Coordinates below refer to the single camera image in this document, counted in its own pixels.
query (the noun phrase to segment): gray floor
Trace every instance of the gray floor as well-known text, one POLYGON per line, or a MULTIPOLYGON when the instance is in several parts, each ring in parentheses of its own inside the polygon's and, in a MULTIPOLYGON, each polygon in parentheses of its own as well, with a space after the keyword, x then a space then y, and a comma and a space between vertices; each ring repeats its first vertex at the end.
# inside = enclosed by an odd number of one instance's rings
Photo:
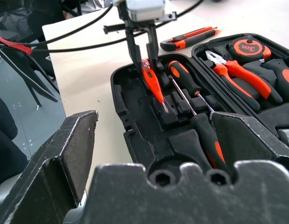
MULTIPOLYGON (((59 94, 36 72, 54 95, 59 94)), ((53 102, 36 93, 42 107, 37 104, 23 79, 0 58, 0 98, 6 103, 18 128, 13 142, 28 160, 40 146, 61 126, 66 118, 61 102, 53 102)))

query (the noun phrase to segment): red strap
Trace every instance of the red strap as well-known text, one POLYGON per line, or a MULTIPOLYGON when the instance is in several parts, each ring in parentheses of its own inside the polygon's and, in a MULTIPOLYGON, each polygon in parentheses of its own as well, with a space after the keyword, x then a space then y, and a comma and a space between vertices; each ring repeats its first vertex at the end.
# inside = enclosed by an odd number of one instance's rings
POLYGON ((27 46, 24 46, 24 45, 19 44, 19 43, 14 43, 14 42, 11 42, 11 41, 7 41, 7 40, 5 40, 4 38, 1 38, 1 37, 0 37, 0 42, 4 43, 4 44, 6 44, 6 45, 8 45, 8 46, 10 46, 12 48, 16 48, 18 50, 21 50, 24 53, 27 53, 28 55, 30 55, 33 52, 33 50, 31 48, 27 47, 27 46))

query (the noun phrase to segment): tape measure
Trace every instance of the tape measure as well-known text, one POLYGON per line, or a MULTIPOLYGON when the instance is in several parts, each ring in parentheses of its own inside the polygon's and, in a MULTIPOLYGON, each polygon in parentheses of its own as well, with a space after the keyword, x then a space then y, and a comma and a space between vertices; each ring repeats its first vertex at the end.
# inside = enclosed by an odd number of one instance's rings
POLYGON ((270 49, 251 35, 246 35, 229 43, 229 53, 234 60, 242 63, 267 59, 271 56, 270 49))

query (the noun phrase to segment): tool case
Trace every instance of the tool case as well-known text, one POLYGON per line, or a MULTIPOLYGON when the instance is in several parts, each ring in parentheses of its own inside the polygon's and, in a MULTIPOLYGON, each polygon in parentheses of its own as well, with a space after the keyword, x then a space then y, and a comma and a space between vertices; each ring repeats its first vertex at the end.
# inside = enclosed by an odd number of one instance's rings
MULTIPOLYGON (((195 82, 202 87, 201 95, 216 112, 236 113, 239 116, 256 118, 269 130, 268 133, 271 132, 279 138, 277 129, 289 128, 289 103, 284 101, 280 105, 272 105, 265 102, 252 86, 245 81, 238 80, 238 84, 250 92, 260 103, 261 110, 256 113, 225 85, 212 70, 213 62, 207 60, 205 55, 206 50, 212 50, 226 57, 228 51, 225 48, 228 43, 245 35, 252 35, 268 46, 272 51, 272 58, 282 58, 289 66, 288 49, 255 34, 238 34, 214 39, 194 47, 191 58, 173 53, 160 56, 159 59, 166 74, 170 74, 168 64, 171 61, 175 60, 183 64, 192 74, 195 82)), ((162 86, 163 95, 168 108, 170 108, 169 114, 166 114, 133 64, 119 68, 112 74, 111 88, 116 112, 126 130, 124 138, 132 160, 146 167, 146 174, 152 182, 156 180, 159 170, 172 173, 173 179, 177 181, 180 177, 180 165, 185 162, 196 163, 197 159, 197 152, 194 148, 195 142, 193 141, 196 132, 193 131, 193 126, 190 123, 193 115, 189 107, 185 106, 185 102, 177 90, 172 84, 162 86)), ((183 92, 197 113, 205 113, 210 117, 210 111, 202 99, 190 97, 185 89, 183 92)), ((289 170, 289 148, 277 138, 273 138, 274 141, 276 140, 283 145, 280 151, 269 147, 265 137, 262 139, 262 144, 268 147, 265 147, 264 150, 257 151, 255 148, 247 148, 245 153, 240 154, 239 152, 228 151, 225 147, 222 151, 224 156, 228 158, 228 167, 233 169, 234 162, 238 160, 267 159, 278 161, 289 170)))

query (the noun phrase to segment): white table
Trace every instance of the white table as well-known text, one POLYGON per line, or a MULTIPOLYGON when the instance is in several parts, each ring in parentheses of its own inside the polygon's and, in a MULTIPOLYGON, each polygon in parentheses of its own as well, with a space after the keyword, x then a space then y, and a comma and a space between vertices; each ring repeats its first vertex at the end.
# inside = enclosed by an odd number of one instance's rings
MULTIPOLYGON (((181 12, 195 0, 171 1, 170 11, 181 12)), ((47 40, 67 33, 93 20, 103 11, 93 12, 59 23, 46 25, 47 40)), ((99 22, 70 37, 54 42, 49 49, 67 49, 109 42, 124 37, 124 31, 105 35, 103 25, 122 23, 117 9, 113 9, 99 22)), ((205 26, 218 26, 217 37, 250 32, 263 35, 289 48, 289 0, 223 0, 214 3, 205 0, 198 8, 158 29, 158 40, 163 41, 205 26)), ((147 35, 136 38, 142 58, 147 57, 147 35)), ((191 48, 180 50, 191 56, 191 48)), ((104 48, 51 54, 57 83, 67 116, 98 110, 99 121, 90 177, 96 165, 102 163, 131 162, 123 138, 124 128, 117 116, 112 100, 110 76, 117 68, 130 64, 126 42, 104 48)))

